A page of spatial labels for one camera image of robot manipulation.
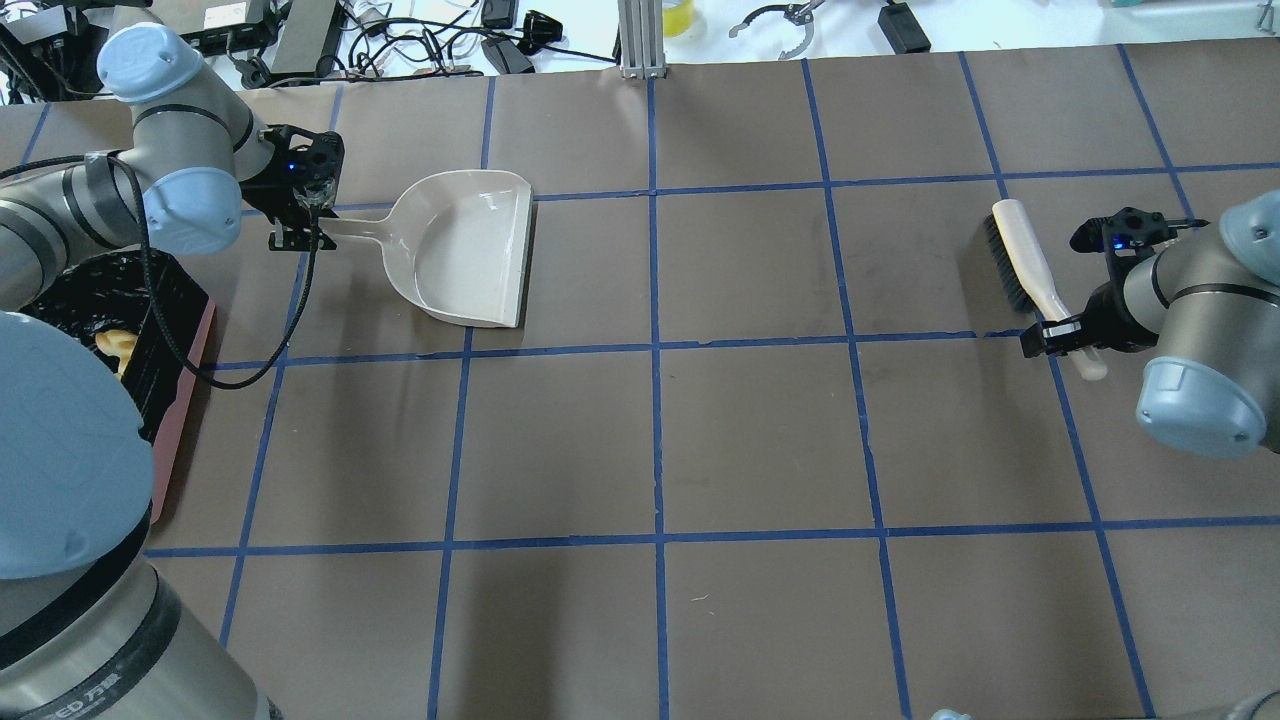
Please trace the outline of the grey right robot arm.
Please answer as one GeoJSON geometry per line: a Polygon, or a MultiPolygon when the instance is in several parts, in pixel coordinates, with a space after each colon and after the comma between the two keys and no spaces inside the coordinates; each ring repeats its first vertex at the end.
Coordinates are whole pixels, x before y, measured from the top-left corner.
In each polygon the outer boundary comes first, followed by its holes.
{"type": "Polygon", "coordinates": [[[1085,505],[1143,714],[1277,716],[1277,191],[1216,222],[1123,208],[1071,249],[1103,279],[1068,310],[1021,208],[1029,357],[1062,384],[1085,505]]]}

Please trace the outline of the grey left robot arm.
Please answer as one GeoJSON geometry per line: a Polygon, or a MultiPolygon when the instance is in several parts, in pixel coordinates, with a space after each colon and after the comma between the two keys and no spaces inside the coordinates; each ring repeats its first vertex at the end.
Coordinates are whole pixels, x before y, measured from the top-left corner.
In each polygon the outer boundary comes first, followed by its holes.
{"type": "Polygon", "coordinates": [[[279,719],[143,552],[201,380],[209,296],[180,255],[230,247],[244,206],[310,259],[344,149],[270,126],[178,33],[97,58],[133,143],[3,173],[3,716],[279,719]]]}

